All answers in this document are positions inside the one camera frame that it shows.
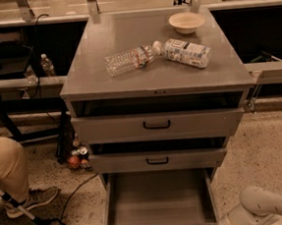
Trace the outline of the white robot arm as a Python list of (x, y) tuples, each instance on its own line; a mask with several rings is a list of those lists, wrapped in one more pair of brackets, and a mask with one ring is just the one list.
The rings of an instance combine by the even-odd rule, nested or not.
[(245, 187), (240, 202), (217, 225), (271, 225), (282, 216), (282, 195), (258, 186)]

